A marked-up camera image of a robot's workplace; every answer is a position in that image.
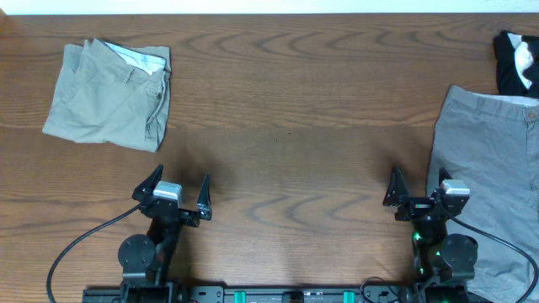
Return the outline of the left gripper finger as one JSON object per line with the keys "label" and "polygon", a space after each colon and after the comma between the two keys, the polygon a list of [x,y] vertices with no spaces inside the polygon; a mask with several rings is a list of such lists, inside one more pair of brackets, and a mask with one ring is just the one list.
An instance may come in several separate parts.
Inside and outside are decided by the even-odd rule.
{"label": "left gripper finger", "polygon": [[198,213],[200,219],[204,221],[210,221],[212,218],[210,181],[211,176],[209,173],[206,173],[199,194],[199,198],[197,200]]}
{"label": "left gripper finger", "polygon": [[153,190],[161,181],[163,175],[163,165],[159,164],[155,170],[142,181],[133,191],[132,198],[136,201],[143,201],[147,196],[153,194]]}

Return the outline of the grey shorts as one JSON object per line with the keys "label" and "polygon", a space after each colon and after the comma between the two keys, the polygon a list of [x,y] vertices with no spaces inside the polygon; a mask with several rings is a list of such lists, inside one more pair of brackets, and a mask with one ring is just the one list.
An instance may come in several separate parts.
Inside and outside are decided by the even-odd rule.
{"label": "grey shorts", "polygon": [[431,153],[426,190],[444,167],[470,189],[450,233],[478,242],[468,289],[493,302],[515,302],[534,278],[538,258],[538,101],[449,89]]}

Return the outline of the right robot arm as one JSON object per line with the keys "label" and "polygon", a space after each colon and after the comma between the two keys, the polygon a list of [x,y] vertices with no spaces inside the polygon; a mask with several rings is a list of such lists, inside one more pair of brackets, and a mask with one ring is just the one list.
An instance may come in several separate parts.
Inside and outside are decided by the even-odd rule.
{"label": "right robot arm", "polygon": [[399,290],[400,302],[468,302],[467,281],[475,277],[478,243],[466,235],[450,234],[446,222],[461,214],[470,189],[444,169],[439,187],[429,197],[413,197],[398,167],[391,171],[382,204],[394,207],[396,221],[413,225],[411,236],[415,281]]}

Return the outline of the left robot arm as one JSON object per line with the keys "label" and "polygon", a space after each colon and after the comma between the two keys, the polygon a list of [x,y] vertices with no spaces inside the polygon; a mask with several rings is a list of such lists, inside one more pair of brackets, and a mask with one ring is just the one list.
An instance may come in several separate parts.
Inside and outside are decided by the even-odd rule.
{"label": "left robot arm", "polygon": [[187,302],[189,293],[169,277],[169,269],[185,226],[198,227],[212,218],[210,180],[207,173],[201,186],[196,210],[181,207],[183,188],[162,180],[163,165],[133,191],[136,207],[152,220],[147,233],[126,238],[118,251],[123,268],[121,302]]}

